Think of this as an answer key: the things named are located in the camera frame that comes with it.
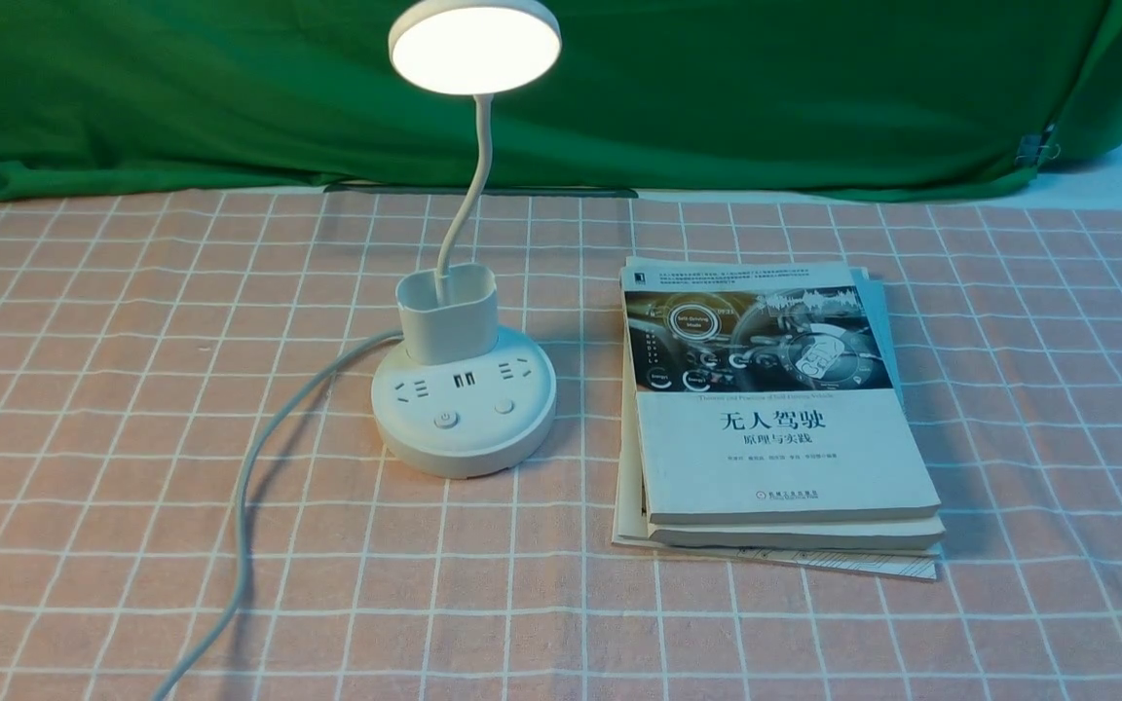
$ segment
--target white cable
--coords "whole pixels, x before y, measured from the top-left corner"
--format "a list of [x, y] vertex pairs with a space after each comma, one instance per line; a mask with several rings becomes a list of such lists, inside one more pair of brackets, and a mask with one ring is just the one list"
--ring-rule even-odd
[[329, 367], [321, 369], [306, 386], [297, 391], [284, 407], [280, 407], [276, 412], [276, 415], [270, 418], [267, 426], [264, 427], [263, 433], [258, 434], [258, 439], [255, 440], [254, 446], [250, 446], [249, 453], [246, 455], [245, 462], [240, 465], [240, 474], [237, 476], [237, 490], [236, 496], [232, 497], [232, 509], [236, 509], [236, 527], [237, 527], [237, 582], [236, 587], [232, 588], [232, 599], [228, 602], [227, 608], [223, 608], [223, 615], [219, 617], [219, 620], [214, 622], [214, 626], [210, 628], [210, 633], [205, 634], [205, 638], [201, 639], [201, 643], [193, 646], [193, 649], [188, 655], [184, 656], [180, 664], [175, 665], [167, 679], [158, 686], [153, 695], [153, 701], [164, 701], [168, 693], [173, 691], [175, 684], [180, 683], [180, 680], [186, 674], [193, 665], [202, 655], [205, 654], [206, 649], [214, 645], [215, 639], [219, 639], [219, 635], [223, 634], [223, 629], [228, 627], [231, 622], [232, 617], [236, 616], [237, 609], [240, 608], [240, 600], [245, 598], [246, 589], [249, 587], [249, 577], [252, 575], [252, 564], [254, 554], [249, 550], [249, 537], [247, 534], [248, 524], [246, 523], [246, 492], [249, 490], [249, 477], [254, 474], [255, 462], [258, 461], [258, 453], [263, 451], [263, 444], [267, 443], [267, 439], [270, 439], [270, 434], [275, 433], [275, 430], [279, 427], [280, 423], [293, 413], [293, 409], [297, 408], [297, 405], [302, 400], [306, 399], [306, 396], [314, 391], [316, 387], [323, 385], [324, 381], [329, 380], [331, 376], [340, 372], [343, 366], [347, 366], [352, 359], [358, 358], [371, 348], [385, 343], [387, 341], [396, 341], [402, 336], [401, 331], [388, 331], [379, 333], [377, 335], [371, 335], [361, 343], [351, 348], [351, 350], [346, 351], [342, 356], [334, 360]]
[[491, 172], [491, 95], [476, 94], [476, 131], [479, 133], [479, 165], [476, 166], [476, 177], [470, 182], [467, 199], [461, 201], [449, 233], [444, 234], [444, 243], [440, 245], [440, 258], [435, 261], [435, 301], [438, 306], [449, 303], [449, 258], [453, 257], [453, 243], [461, 233], [461, 227], [470, 218], [479, 195], [487, 183], [487, 174]]

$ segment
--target round button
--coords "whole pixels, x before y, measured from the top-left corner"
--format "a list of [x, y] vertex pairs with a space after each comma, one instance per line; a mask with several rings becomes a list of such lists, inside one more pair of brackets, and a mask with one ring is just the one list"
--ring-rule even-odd
[[720, 331], [720, 322], [708, 306], [680, 305], [669, 312], [669, 328], [690, 341], [708, 341]]
[[682, 372], [682, 387], [687, 387], [690, 391], [708, 391], [709, 386], [707, 372]]
[[453, 427], [458, 425], [458, 413], [440, 412], [435, 416], [435, 427]]
[[669, 386], [673, 385], [673, 381], [669, 378], [669, 372], [664, 371], [662, 367], [649, 368], [649, 371], [646, 371], [646, 381], [652, 386], [652, 389], [668, 389]]

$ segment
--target book stack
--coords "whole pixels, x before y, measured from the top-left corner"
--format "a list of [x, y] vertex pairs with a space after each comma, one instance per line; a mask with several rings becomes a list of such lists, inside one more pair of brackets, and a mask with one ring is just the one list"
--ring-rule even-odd
[[615, 544], [938, 578], [877, 280], [629, 258], [623, 296]]

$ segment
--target white grid line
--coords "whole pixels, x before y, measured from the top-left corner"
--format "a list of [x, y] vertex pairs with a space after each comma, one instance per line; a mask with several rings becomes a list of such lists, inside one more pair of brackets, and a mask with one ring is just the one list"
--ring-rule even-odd
[[[894, 246], [895, 246], [894, 239], [892, 239], [892, 237], [890, 239], [890, 245], [891, 245], [891, 249], [894, 248]], [[916, 292], [912, 292], [912, 288], [909, 287], [908, 294], [909, 294], [909, 298], [911, 298], [911, 305], [912, 305], [912, 307], [916, 307], [916, 310], [919, 310], [920, 305], [919, 305], [919, 302], [917, 301]], [[927, 325], [923, 325], [923, 324], [921, 324], [921, 325], [922, 325], [923, 333], [926, 333], [926, 338], [931, 339], [932, 334], [929, 331], [929, 328], [927, 328]], [[985, 338], [985, 330], [981, 329], [980, 332], [981, 332], [981, 336]], [[942, 363], [941, 356], [938, 353], [938, 351], [936, 350], [936, 348], [934, 350], [934, 359], [936, 360], [936, 362], [938, 362], [938, 366], [940, 368], [942, 368], [942, 372], [944, 373], [947, 372], [947, 366], [945, 366]], [[956, 408], [956, 412], [958, 412], [958, 416], [965, 417], [964, 406], [960, 404], [960, 400], [958, 400], [958, 395], [955, 395], [954, 387], [948, 387], [948, 390], [949, 390], [949, 394], [951, 395], [951, 399], [955, 403], [955, 408]], [[964, 422], [964, 434], [967, 436], [967, 442], [969, 442], [969, 449], [972, 450], [972, 453], [974, 455], [978, 455], [980, 451], [978, 451], [978, 448], [976, 446], [976, 440], [974, 439], [974, 436], [972, 436], [971, 427], [967, 425], [966, 421]], [[996, 500], [996, 498], [994, 498], [993, 486], [990, 483], [990, 476], [985, 473], [985, 465], [981, 467], [981, 480], [983, 480], [983, 483], [985, 486], [985, 494], [987, 494], [987, 496], [990, 498], [990, 502], [992, 502], [992, 505], [996, 505], [997, 500]], [[1003, 522], [1003, 519], [1002, 519], [1002, 514], [1001, 513], [996, 513], [994, 515], [994, 518], [997, 519], [999, 532], [1001, 532], [1003, 542], [1005, 542], [1005, 544], [1008, 546], [1009, 553], [1015, 553], [1015, 546], [1011, 542], [1011, 534], [1009, 533], [1006, 523]], [[1023, 569], [1020, 566], [1019, 562], [1014, 562], [1014, 568], [1015, 568], [1015, 578], [1017, 578], [1017, 580], [1019, 580], [1019, 584], [1020, 584], [1021, 591], [1024, 592], [1024, 599], [1029, 603], [1029, 610], [1032, 611], [1032, 614], [1033, 614], [1034, 617], [1037, 617], [1037, 612], [1038, 612], [1037, 611], [1037, 605], [1034, 605], [1033, 601], [1032, 601], [1032, 596], [1030, 594], [1030, 590], [1029, 590], [1029, 581], [1028, 581], [1028, 579], [1024, 578]], [[1051, 648], [1050, 638], [1048, 638], [1048, 636], [1046, 635], [1046, 626], [1042, 625], [1040, 617], [1037, 617], [1037, 633], [1038, 633], [1038, 635], [1041, 635], [1042, 643], [1043, 643], [1043, 645], [1046, 647], [1047, 656], [1048, 656], [1048, 658], [1050, 658], [1050, 665], [1051, 665], [1051, 668], [1055, 670], [1055, 674], [1056, 675], [1063, 674], [1063, 670], [1060, 670], [1060, 666], [1059, 666], [1059, 661], [1057, 661], [1057, 658], [1055, 657], [1054, 648]], [[969, 640], [971, 647], [975, 648], [976, 647], [976, 642], [975, 642], [974, 638], [972, 638], [972, 629], [971, 629], [969, 625], [967, 625], [966, 620], [964, 620], [964, 636]], [[1059, 692], [1063, 693], [1065, 701], [1069, 701], [1069, 698], [1072, 698], [1072, 697], [1068, 695], [1067, 688], [1065, 686], [1065, 684], [1063, 682], [1059, 682]]]

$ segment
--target green cloth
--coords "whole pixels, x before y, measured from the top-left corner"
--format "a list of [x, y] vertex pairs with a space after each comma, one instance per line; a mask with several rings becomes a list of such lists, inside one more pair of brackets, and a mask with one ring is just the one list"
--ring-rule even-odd
[[[462, 187], [470, 100], [392, 71], [408, 0], [0, 0], [0, 200], [349, 178]], [[1122, 0], [549, 0], [498, 187], [997, 195], [1122, 142]]]

